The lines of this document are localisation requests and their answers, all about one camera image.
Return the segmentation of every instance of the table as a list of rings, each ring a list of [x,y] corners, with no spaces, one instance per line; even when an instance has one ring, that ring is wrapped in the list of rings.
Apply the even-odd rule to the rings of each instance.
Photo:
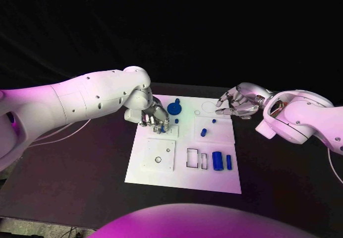
[[[227,88],[152,83],[154,94],[217,98]],[[98,229],[168,203],[206,203],[274,218],[321,237],[343,236],[343,186],[318,139],[268,140],[252,120],[232,117],[242,195],[124,183],[137,125],[125,108],[93,119],[66,140],[29,148],[0,190],[0,216]],[[59,137],[82,125],[75,123]],[[331,153],[337,173],[343,158]]]

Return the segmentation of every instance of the blue object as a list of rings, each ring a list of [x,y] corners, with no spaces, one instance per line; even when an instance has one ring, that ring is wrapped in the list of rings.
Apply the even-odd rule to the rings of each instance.
[[[222,152],[219,151],[212,152],[212,160],[213,160],[213,170],[222,171],[223,170]]]
[[[200,134],[201,137],[206,135],[206,132],[207,132],[207,130],[203,129],[203,130],[201,130],[201,134]]]
[[[227,170],[232,170],[230,155],[226,155]]]
[[[177,98],[174,100],[174,103],[170,103],[167,106],[167,112],[170,115],[177,115],[181,111],[181,107],[180,107],[180,99]]]

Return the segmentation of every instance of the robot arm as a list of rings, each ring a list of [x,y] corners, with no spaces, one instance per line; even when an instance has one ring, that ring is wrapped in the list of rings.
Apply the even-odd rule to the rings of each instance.
[[[62,83],[0,90],[0,171],[21,156],[36,138],[53,128],[128,109],[124,118],[168,129],[168,114],[140,67],[88,73]]]
[[[250,119],[261,108],[263,120],[256,131],[268,139],[278,134],[302,144],[314,135],[331,151],[343,154],[343,107],[334,107],[318,94],[304,90],[274,93],[252,83],[240,83],[219,98],[217,106],[230,97],[233,107],[219,109],[216,114]]]

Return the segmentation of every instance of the white board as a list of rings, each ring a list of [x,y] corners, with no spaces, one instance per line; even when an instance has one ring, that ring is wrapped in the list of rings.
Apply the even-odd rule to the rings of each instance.
[[[176,116],[170,115],[171,132],[168,133],[158,135],[152,133],[152,127],[137,126],[125,182],[240,194],[232,120],[230,116],[214,114],[217,99],[167,95],[154,96],[160,99],[165,108],[174,102],[176,98],[178,98],[181,112]],[[226,107],[229,107],[227,102],[223,103],[220,108]],[[204,137],[200,136],[203,128],[207,129]],[[174,142],[173,167],[167,167],[167,165],[158,167],[161,162],[157,163],[154,159],[157,157],[163,159],[161,156],[165,156],[165,154],[161,154],[165,146],[161,146],[163,149],[160,152],[147,152],[148,148],[151,148],[151,140],[157,140],[154,144],[158,144],[155,143],[158,140],[168,141],[168,143]],[[189,168],[186,166],[187,149],[197,150],[197,168]],[[213,151],[222,152],[225,168],[222,171],[213,170]],[[226,169],[226,155],[230,155],[232,170]],[[152,167],[150,169],[144,168],[147,159]],[[207,169],[201,168],[201,161],[207,161]]]

